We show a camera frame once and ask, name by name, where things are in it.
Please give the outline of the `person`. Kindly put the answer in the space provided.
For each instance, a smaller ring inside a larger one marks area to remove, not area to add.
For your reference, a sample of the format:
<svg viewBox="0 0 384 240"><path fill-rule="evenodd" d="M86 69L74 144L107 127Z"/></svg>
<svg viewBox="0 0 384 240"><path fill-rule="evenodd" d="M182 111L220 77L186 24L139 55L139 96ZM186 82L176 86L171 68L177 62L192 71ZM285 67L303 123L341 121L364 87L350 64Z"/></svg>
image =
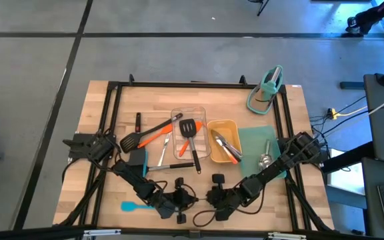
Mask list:
<svg viewBox="0 0 384 240"><path fill-rule="evenodd" d="M372 26L384 18L384 2L376 7L360 12L347 19L345 31L352 35L364 36L369 33Z"/></svg>

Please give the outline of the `dark flat bar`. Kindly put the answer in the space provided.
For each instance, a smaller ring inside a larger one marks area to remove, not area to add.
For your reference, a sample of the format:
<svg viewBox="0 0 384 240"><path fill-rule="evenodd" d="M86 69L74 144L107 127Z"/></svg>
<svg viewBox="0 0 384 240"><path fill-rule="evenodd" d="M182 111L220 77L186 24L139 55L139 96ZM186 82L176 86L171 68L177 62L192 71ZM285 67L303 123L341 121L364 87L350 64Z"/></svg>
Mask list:
<svg viewBox="0 0 384 240"><path fill-rule="evenodd" d="M341 89L349 90L364 90L364 82L354 82L354 81L342 81L339 83Z"/></svg>

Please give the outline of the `orange spatula with pale handle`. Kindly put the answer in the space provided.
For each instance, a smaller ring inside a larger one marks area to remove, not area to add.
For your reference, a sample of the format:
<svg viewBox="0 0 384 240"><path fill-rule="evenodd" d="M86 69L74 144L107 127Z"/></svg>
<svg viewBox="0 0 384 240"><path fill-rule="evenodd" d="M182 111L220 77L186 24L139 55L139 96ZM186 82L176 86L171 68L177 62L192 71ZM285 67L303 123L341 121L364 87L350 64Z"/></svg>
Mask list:
<svg viewBox="0 0 384 240"><path fill-rule="evenodd" d="M215 140L225 151L232 163L238 164L241 161L241 154L232 145L228 144L226 140L220 137L216 137Z"/></svg>

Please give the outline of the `metal fork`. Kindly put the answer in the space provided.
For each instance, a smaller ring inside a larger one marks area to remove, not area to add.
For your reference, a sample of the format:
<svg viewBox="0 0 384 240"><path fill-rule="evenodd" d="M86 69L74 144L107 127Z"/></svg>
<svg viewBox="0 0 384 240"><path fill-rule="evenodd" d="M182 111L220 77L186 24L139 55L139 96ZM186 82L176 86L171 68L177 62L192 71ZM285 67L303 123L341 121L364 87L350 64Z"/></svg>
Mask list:
<svg viewBox="0 0 384 240"><path fill-rule="evenodd" d="M163 159L164 159L164 156L165 156L165 152L166 152L166 150L167 150L167 146L168 146L169 140L170 140L170 138L171 138L171 134L172 134L172 132L169 132L169 133L166 135L166 137L165 137L165 141L164 141L164 144L163 144L163 150L162 150L161 156L160 156L160 158L159 158L159 162L158 162L158 164L157 164L158 167L159 167L159 166L162 166L162 164L163 164Z"/></svg>

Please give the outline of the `orange silicone spatula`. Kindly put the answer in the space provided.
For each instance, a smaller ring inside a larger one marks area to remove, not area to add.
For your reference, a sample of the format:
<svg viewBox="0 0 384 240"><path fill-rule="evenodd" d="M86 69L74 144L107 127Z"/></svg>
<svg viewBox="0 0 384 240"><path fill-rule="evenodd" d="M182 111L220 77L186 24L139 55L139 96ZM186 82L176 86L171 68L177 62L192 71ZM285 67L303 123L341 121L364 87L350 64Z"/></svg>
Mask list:
<svg viewBox="0 0 384 240"><path fill-rule="evenodd" d="M172 123L164 126L160 130L160 132L158 132L158 133L154 134L153 136L151 136L150 138L146 139L144 142L140 143L137 147L138 148L142 148L142 147L146 146L148 143L152 142L153 140L155 140L159 136L172 132L172 129L173 129L173 124Z"/></svg>
<svg viewBox="0 0 384 240"><path fill-rule="evenodd" d="M190 138L194 137L197 132L202 128L203 123L201 121L195 121L194 119L181 120L179 128L182 136L186 138L186 142L183 144L179 156L182 157L186 152L188 146L190 146Z"/></svg>

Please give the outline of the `all-black slotted nylon spatula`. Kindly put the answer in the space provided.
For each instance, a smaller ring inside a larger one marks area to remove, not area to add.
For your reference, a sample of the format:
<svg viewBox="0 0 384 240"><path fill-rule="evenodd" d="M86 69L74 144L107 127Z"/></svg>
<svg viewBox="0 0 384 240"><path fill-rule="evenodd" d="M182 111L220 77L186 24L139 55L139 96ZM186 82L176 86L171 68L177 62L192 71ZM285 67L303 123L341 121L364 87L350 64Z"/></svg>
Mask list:
<svg viewBox="0 0 384 240"><path fill-rule="evenodd" d="M155 132L156 130L161 130L164 126L172 123L176 120L179 120L180 118L182 118L183 114L182 113L178 113L176 114L174 117L170 118L169 120L166 120L165 122L149 129L149 130L146 130L145 132L142 132L142 133L130 133L128 134L126 137L122 138L122 140L120 140L120 147L121 149L123 150L123 152L125 153L128 153L136 148L138 148L137 146L142 143L140 142L141 138L145 135L148 135L152 132Z"/></svg>

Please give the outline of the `clear plastic container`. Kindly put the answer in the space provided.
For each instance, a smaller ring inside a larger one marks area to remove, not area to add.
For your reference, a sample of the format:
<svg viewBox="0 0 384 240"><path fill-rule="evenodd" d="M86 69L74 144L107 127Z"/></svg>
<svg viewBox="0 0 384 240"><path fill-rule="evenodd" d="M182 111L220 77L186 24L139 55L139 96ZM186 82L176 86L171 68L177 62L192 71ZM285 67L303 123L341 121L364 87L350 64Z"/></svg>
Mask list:
<svg viewBox="0 0 384 240"><path fill-rule="evenodd" d="M206 119L206 111L203 107L178 107L174 108L171 111L171 116L174 117L176 114L182 113L183 116L179 120L176 120L173 123L173 154L174 157L180 161L192 161L193 156L188 146L186 152L182 157L179 156L179 152L186 142L186 138L184 138L180 132L179 121L184 119L194 119L195 121L201 121L203 123L202 128L197 132L194 136L193 140L195 143L195 148L198 154L199 159L204 159L208 157L211 153L209 146L209 139L207 133L207 119Z"/></svg>

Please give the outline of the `teal translucent tray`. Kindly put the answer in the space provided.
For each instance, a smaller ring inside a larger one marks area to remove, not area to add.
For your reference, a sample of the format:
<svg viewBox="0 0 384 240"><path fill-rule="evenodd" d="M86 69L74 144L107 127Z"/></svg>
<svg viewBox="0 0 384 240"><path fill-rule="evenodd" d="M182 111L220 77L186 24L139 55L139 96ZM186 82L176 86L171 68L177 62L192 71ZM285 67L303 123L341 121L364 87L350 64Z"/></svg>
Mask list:
<svg viewBox="0 0 384 240"><path fill-rule="evenodd" d="M261 157L268 153L272 161L280 155L277 136L272 126L240 128L239 138L242 154L240 170L242 177L259 173Z"/></svg>

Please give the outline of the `steel-shafted black solid spatula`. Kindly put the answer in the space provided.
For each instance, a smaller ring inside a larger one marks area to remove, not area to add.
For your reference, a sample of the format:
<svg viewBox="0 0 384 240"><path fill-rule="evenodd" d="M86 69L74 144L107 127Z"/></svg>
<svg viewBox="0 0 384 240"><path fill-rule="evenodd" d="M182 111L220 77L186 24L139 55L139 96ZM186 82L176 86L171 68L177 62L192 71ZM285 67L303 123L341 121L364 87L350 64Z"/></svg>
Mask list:
<svg viewBox="0 0 384 240"><path fill-rule="evenodd" d="M143 163L145 160L145 149L136 149L130 153L128 164L133 167L140 167L143 171ZM149 171L163 170L163 169L177 169L184 167L194 167L194 163L178 163L171 165L162 165L155 167L148 167Z"/></svg>

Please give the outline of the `steel-shafted black slotted turner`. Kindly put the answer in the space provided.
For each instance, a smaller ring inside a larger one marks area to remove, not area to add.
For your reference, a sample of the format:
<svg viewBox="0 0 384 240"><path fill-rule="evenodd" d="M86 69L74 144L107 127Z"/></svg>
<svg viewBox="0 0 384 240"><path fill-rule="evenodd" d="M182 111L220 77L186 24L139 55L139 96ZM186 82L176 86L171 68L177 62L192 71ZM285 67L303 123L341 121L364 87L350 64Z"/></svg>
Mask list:
<svg viewBox="0 0 384 240"><path fill-rule="evenodd" d="M182 136L189 142L191 153L194 160L194 166L198 174L201 174L201 165L199 162L198 154L193 141L194 136L197 134L197 127L194 119L180 120L179 128Z"/></svg>

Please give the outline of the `teal-rimmed clear container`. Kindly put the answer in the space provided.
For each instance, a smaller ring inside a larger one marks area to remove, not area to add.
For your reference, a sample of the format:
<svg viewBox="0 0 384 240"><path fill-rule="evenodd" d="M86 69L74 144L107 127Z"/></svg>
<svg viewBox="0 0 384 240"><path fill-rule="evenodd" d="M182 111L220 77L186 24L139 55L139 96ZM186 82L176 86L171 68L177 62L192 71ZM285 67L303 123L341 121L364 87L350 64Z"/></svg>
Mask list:
<svg viewBox="0 0 384 240"><path fill-rule="evenodd" d="M248 95L246 106L248 110L256 114L266 115L270 111L278 92L274 96L272 96L269 101L263 101L262 92L260 89L261 81L254 87L254 89Z"/></svg>

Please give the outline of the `teal-capped steel bottle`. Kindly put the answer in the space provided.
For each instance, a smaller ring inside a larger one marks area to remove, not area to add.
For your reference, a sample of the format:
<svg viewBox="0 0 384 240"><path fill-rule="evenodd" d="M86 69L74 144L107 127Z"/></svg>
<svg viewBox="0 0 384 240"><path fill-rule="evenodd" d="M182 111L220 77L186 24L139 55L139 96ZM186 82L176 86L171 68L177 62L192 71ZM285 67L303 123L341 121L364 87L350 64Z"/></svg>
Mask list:
<svg viewBox="0 0 384 240"><path fill-rule="evenodd" d="M262 92L262 100L269 101L274 96L281 85L283 84L283 68L280 65L268 70L264 75L260 89Z"/></svg>

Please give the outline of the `blue silicone spatula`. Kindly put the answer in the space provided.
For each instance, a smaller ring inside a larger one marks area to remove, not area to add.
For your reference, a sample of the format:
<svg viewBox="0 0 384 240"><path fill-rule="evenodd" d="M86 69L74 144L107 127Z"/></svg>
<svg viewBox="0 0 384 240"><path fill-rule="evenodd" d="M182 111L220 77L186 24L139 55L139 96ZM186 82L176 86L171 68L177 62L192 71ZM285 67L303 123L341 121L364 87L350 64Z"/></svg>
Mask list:
<svg viewBox="0 0 384 240"><path fill-rule="evenodd" d="M121 210L125 212L132 212L138 209L153 209L152 206L140 205L132 201L122 201Z"/></svg>
<svg viewBox="0 0 384 240"><path fill-rule="evenodd" d="M148 154L147 150L145 150L145 160L143 163L143 172L142 172L143 177L145 177L147 172L148 172L148 159L149 159L149 154Z"/></svg>

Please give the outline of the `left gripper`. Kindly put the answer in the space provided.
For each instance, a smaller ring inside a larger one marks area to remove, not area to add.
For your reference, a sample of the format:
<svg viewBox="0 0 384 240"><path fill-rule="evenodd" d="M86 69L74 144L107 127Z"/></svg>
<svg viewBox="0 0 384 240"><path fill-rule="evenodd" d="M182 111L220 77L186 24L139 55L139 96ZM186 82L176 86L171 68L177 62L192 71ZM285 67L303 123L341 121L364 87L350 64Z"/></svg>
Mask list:
<svg viewBox="0 0 384 240"><path fill-rule="evenodd" d="M172 193L162 193L158 196L153 208L158 212L160 218L169 219L173 214L177 215L177 224L187 222L185 211L192 208L198 202L196 194L192 195L180 187Z"/></svg>

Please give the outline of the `silver metal scoop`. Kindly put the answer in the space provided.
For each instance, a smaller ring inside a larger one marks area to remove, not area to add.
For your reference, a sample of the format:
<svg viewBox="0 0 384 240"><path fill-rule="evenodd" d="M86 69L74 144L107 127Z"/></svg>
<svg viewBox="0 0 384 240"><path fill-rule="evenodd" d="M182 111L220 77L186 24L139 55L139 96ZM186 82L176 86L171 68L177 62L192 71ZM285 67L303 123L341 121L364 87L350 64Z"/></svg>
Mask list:
<svg viewBox="0 0 384 240"><path fill-rule="evenodd" d="M261 158L258 162L258 166L259 166L259 169L260 170L264 170L265 168L267 168L268 166L270 166L270 164L272 164L272 157L270 155L270 149L271 149L271 141L270 140L267 140L266 141L266 147L265 147L265 152L264 154L261 155Z"/></svg>

